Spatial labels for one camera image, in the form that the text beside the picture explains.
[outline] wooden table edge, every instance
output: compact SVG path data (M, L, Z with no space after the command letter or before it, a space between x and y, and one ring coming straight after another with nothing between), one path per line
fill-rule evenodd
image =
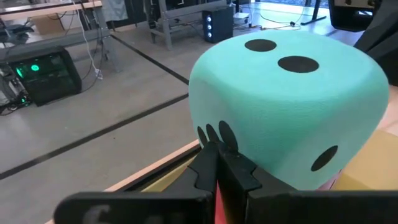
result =
M117 184L114 184L112 187L108 187L104 191L105 192L113 192L113 191L119 190L120 188L127 185L128 183L131 183L132 181L137 180L138 178L142 177L143 175L146 175L150 171L160 167L161 165L172 160L173 158L176 158L177 156L183 154L184 152L187 152L188 150L190 150L191 148L193 148L194 146L196 146L198 144L199 144L199 140L195 140L195 141L187 144L186 146L181 147L180 149L170 153L169 155L159 159L158 161L154 162L153 164L143 168L142 170L136 172L135 174L127 177L126 179L118 182ZM53 220L50 220L50 221L46 222L45 224L54 224L54 222L53 222Z

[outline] computer case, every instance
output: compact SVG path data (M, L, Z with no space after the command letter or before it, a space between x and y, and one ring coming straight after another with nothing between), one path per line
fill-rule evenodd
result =
M63 47L9 57L7 64L37 106L81 92L81 78Z
M205 41L217 43L233 36L234 7L221 7L203 11L203 36Z

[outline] table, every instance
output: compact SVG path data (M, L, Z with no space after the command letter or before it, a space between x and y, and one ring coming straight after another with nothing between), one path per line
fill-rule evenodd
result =
M83 3L84 9L92 9L96 14L96 18L98 20L98 29L101 29L100 33L104 54L107 56L110 61L112 61L115 70L120 71L119 63L116 58L116 53L114 51L114 47L112 46L111 33L106 26L106 21L101 10L102 2L99 0L94 0L91 2ZM5 9L0 9L0 18L3 21L10 21L13 19L21 19L26 17L34 17L34 16L46 16L48 14L54 14L59 12L66 11L74 11L83 9L81 4L76 3L74 5L72 2L68 3L43 3L43 4L35 4L30 6L20 6L20 7L10 7ZM96 27L94 20L90 19L92 22L91 27ZM98 31L96 29L85 31L85 36L87 41L97 40L98 39ZM24 53L33 52L39 49L47 48L47 47L69 47L73 45L78 45L85 43L83 35L81 33L77 34L69 34L62 37L56 37L48 40L40 40L37 42L32 42L24 45L16 45L11 49L0 49L0 59L5 59L8 56L19 55Z

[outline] black floor line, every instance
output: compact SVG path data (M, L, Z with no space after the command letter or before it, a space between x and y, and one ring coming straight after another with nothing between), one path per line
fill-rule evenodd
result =
M335 34L335 33L337 33L337 32L339 32L340 30L333 30L333 31L331 31L331 32L329 32L329 33L327 33L327 34L325 34L325 37L329 37L329 36L331 36L331 35L333 35L333 34Z
M119 128L121 128L121 127L123 127L123 126L125 126L125 125L127 125L127 124L129 124L131 122L137 121L138 119L141 119L141 118L143 118L145 116L148 116L148 115L150 115L152 113L155 113L155 112L157 112L157 111L159 111L159 110L161 110L163 108L171 106L174 103L178 103L179 101L182 101L182 100L184 100L186 98L188 98L188 93L184 94L182 96L176 97L174 99L171 99L169 101L166 101L164 103L161 103L161 104L159 104L157 106L154 106L153 108L150 108L148 110L145 110L145 111L143 111L143 112L141 112L141 113L139 113L137 115L134 115L134 116L132 116L130 118L127 118L127 119L122 120L122 121L120 121L120 122L118 122L116 124L113 124L113 125L111 125L111 126L109 126L107 128L99 130L99 131L97 131L97 132L95 132L95 133L93 133L93 134L91 134L89 136L83 137L83 138L81 138L81 139L79 139L79 140L77 140L75 142L67 144L66 146L58 148L58 149L56 149L56 150L54 150L52 152L46 153L46 154L44 154L42 156L39 156L39 157L37 157L35 159L32 159L31 161L25 162L25 163L23 163L23 164L21 164L21 165L19 165L17 167L14 167L14 168L9 169L9 170L7 170L5 172L2 172L0 174L0 180L3 180L5 178L10 177L10 176L12 176L14 174L17 174L17 173L19 173L19 172L21 172L23 170L29 169L29 168L31 168L33 166L36 166L37 164L45 162L45 161L47 161L47 160L49 160L51 158L54 158L55 156L61 155L64 152L67 152L67 151L69 151L69 150L71 150L73 148L81 146L84 143L87 143L87 142L89 142L89 141L91 141L93 139L96 139L96 138L98 138L98 137L100 137L100 136L102 136L104 134L110 133L111 131L119 129Z
M182 75L178 74L177 72L167 68L165 65L161 64L160 62L156 61L155 59L153 59L152 57L144 54L143 52L141 52L140 50L136 49L135 47L129 45L128 43L126 43L124 40L120 39L119 37L116 37L115 35L111 35L111 37L113 37L115 40L117 40L118 42L120 42L121 44L123 44L124 46L126 46L127 48L129 48L130 50L134 51L135 53L139 54L141 57L145 58L146 60L152 62L153 64L155 64L156 66L158 66L159 68L165 70L166 72L170 73L172 76L174 76L176 79L180 80L181 82L185 83L188 85L189 80L186 79L185 77L183 77Z

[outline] teal foam die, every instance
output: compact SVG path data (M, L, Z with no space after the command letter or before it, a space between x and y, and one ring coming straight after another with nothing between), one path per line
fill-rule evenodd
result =
M304 31L223 41L190 77L193 126L300 190L317 189L361 149L388 104L387 78L361 51Z

